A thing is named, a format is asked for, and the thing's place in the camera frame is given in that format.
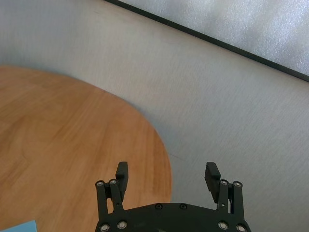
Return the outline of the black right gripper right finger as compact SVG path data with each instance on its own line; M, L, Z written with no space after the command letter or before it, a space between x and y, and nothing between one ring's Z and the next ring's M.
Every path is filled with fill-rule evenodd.
M218 226L244 226L243 184L222 179L214 162L206 163L205 181L217 204Z

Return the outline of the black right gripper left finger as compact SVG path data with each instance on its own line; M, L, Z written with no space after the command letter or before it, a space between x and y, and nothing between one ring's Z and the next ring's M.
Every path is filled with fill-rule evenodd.
M104 182L99 180L95 183L98 204L98 223L97 226L110 226L107 221L109 212L107 200L111 199L113 212L111 216L116 216L124 212L123 200L128 183L128 163L122 161L118 163L115 178Z

